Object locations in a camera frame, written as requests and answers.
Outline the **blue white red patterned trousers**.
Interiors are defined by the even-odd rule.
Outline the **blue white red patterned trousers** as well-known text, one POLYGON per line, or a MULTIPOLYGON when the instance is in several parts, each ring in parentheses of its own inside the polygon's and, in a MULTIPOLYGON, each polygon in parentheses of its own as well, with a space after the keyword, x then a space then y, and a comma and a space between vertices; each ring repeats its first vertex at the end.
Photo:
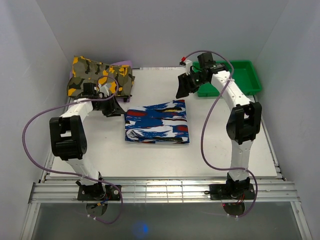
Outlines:
POLYGON ((189 144, 185 101, 130 107, 124 114, 124 139, 134 143, 189 144))

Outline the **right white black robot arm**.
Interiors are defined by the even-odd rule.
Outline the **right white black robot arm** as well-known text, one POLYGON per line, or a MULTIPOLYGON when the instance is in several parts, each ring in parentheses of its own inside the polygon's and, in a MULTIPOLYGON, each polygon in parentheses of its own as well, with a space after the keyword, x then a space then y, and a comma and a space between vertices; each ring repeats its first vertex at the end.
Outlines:
POLYGON ((204 84, 211 84, 230 110, 226 133, 231 140, 231 162, 230 167, 224 169, 227 179, 224 184, 211 184, 205 194, 212 200, 243 199, 246 194, 252 197, 258 187, 250 183, 254 175, 249 170, 249 161, 251 147, 261 129, 262 105, 251 101, 241 91, 234 79, 235 68, 229 60, 216 62, 213 51, 198 50, 197 54, 199 67, 186 56, 180 60, 185 72, 178 76, 176 98, 185 98, 204 84))

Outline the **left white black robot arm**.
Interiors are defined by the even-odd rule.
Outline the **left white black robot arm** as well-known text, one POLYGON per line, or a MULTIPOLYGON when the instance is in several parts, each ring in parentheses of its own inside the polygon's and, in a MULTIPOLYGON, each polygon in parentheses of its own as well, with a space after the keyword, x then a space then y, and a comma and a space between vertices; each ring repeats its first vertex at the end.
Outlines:
POLYGON ((82 93, 66 112, 49 120, 51 150, 54 156, 68 163, 79 175, 80 180, 76 184, 81 194, 94 200, 104 200, 107 193, 101 182, 103 178, 85 157, 88 142, 83 122, 92 111, 100 111, 107 118, 125 113, 107 85, 84 83, 82 93))

